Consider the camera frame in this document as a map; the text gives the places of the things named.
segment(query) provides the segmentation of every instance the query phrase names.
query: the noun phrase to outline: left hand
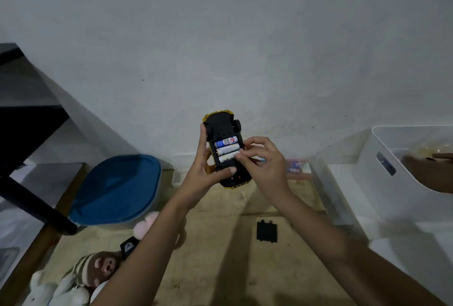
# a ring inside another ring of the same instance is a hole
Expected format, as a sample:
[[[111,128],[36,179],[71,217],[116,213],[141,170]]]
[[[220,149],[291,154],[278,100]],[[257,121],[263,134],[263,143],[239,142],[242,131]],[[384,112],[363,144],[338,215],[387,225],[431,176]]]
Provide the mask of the left hand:
[[[215,166],[207,164],[211,154],[211,149],[206,147],[206,128],[204,124],[201,124],[200,141],[198,142],[195,160],[175,195],[175,198],[182,202],[182,205],[187,210],[194,208],[214,184],[236,173],[237,169],[235,167],[213,172],[215,171]]]

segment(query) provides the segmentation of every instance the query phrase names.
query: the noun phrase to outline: forearm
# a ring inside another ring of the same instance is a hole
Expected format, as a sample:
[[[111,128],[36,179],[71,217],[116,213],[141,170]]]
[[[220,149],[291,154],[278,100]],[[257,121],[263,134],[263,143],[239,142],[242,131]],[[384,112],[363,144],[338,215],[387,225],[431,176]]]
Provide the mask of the forearm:
[[[289,189],[271,202],[358,305],[443,305],[393,264],[350,239]]]
[[[95,299],[95,306],[150,305],[167,268],[187,210],[176,198]]]

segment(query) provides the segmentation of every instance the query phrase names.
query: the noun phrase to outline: toy car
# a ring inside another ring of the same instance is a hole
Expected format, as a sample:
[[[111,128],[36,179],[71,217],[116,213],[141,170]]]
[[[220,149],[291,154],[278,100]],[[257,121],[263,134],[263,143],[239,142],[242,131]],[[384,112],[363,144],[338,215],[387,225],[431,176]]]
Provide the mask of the toy car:
[[[221,180],[220,184],[224,188],[233,189],[249,183],[252,179],[249,172],[238,160],[234,159],[239,148],[246,148],[242,143],[241,123],[239,120],[234,120],[233,112],[221,110],[207,114],[203,118],[203,124],[206,127],[207,142],[216,163],[216,171],[230,166],[237,168],[233,177]],[[222,150],[228,153],[219,154],[219,151],[222,153]]]

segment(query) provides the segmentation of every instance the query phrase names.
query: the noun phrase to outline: white battery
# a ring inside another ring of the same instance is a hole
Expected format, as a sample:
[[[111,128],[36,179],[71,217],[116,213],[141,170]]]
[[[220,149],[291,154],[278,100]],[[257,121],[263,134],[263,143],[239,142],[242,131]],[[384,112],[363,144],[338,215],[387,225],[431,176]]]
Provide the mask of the white battery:
[[[236,136],[232,136],[228,139],[223,139],[223,140],[219,140],[219,141],[216,141],[214,143],[214,146],[219,149],[223,146],[228,146],[228,145],[231,145],[231,144],[235,144],[237,143],[237,137]]]
[[[225,155],[221,155],[219,157],[219,161],[221,163],[223,163],[223,162],[226,162],[227,160],[232,160],[232,159],[234,159],[234,156],[236,154],[238,154],[238,153],[239,153],[239,151],[234,151],[234,152],[231,152],[231,153],[228,153],[228,154],[225,154]]]
[[[239,144],[233,144],[233,145],[221,147],[221,148],[217,149],[216,151],[217,151],[217,155],[222,155],[222,154],[230,153],[233,151],[237,151],[239,148],[240,148]]]

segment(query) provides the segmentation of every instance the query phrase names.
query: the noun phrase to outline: blue lid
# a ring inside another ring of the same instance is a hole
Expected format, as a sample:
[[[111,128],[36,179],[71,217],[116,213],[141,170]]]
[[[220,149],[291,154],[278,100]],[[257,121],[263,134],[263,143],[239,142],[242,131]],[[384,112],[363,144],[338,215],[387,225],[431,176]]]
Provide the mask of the blue lid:
[[[162,169],[153,156],[121,155],[90,171],[69,219],[80,225],[123,223],[140,216],[156,198]]]

